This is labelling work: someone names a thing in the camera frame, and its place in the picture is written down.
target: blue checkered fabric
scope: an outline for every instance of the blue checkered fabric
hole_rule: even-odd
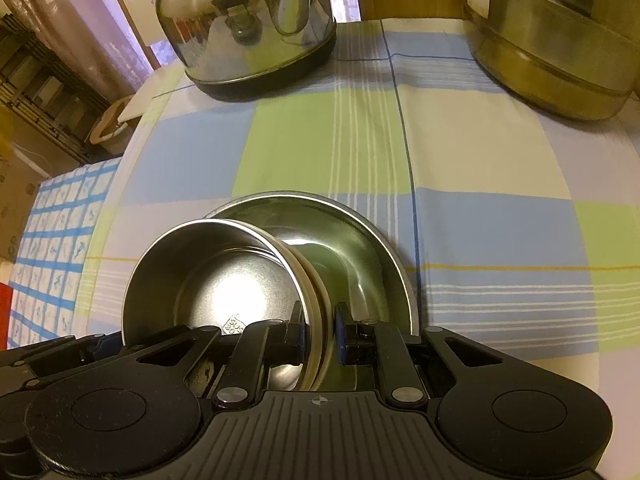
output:
[[[20,243],[8,347],[72,333],[89,241],[120,158],[43,182]]]

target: white chair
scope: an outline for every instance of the white chair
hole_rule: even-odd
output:
[[[156,15],[156,0],[117,1],[151,68],[157,70],[161,65],[151,45],[166,40],[166,36]]]

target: yellow object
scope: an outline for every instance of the yellow object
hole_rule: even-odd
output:
[[[9,160],[13,150],[11,148],[11,139],[14,136],[14,115],[6,109],[4,105],[0,106],[0,158]]]

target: sheer curtain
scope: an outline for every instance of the sheer curtain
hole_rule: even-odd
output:
[[[24,25],[109,101],[131,94],[151,73],[116,0],[4,0]],[[357,0],[332,0],[338,21],[360,18]],[[154,49],[160,63],[170,47]]]

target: green square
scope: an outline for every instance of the green square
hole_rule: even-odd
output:
[[[410,193],[395,92],[344,88],[261,101],[232,193],[284,189]]]
[[[591,267],[598,346],[612,351],[640,345],[640,209],[576,202]]]

